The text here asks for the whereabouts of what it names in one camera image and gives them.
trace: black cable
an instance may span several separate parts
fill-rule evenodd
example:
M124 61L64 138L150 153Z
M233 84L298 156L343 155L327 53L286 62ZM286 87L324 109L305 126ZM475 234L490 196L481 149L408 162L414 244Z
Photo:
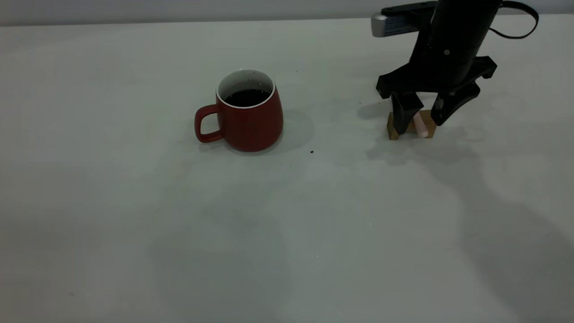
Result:
M534 25L534 28L526 35L524 36L508 36L505 35L501 32L499 32L498 30L495 30L493 28L489 28L491 31L495 32L498 36L504 37L504 38L508 38L508 39L524 39L527 38L528 36L530 36L530 34L532 34L534 32L534 30L536 30L536 27L538 27L538 13L536 12L536 10L532 9L532 7L525 5L524 3L520 3L520 2L516 2L516 1L503 1L501 4L501 8L511 8L511 9L518 9L518 10L522 10L524 12L526 12L527 14L531 15L534 20L536 20L536 24Z

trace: white table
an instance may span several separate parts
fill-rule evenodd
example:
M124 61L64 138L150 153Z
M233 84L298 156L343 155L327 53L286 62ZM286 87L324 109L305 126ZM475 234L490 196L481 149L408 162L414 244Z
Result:
M573 34L490 33L479 98L389 141L416 35L368 20L0 28L0 320L571 321ZM193 134L238 68L282 95L266 152Z

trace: red mug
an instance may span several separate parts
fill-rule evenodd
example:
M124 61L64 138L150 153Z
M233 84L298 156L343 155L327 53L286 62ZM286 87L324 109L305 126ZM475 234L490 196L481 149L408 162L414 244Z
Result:
M263 102L248 107L225 102L229 96L244 90L270 93ZM239 70L228 74L216 89L216 103L199 109L195 114L195 135L202 143L225 139L241 151L260 151L273 145L283 130L283 109L275 82L258 70ZM201 121L217 113L219 130L201 133Z

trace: dark liquid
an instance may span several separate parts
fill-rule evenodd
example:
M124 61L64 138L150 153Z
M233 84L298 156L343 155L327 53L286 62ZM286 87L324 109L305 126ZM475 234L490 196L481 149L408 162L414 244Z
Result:
M269 96L269 93L261 90L243 90L231 94L225 102L233 106L248 107L258 105L267 100Z

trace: white wall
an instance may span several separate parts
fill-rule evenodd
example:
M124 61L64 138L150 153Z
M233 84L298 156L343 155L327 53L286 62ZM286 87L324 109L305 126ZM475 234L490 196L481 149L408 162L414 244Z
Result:
M523 0L570 13L573 0ZM0 25L368 17L417 0L0 0Z

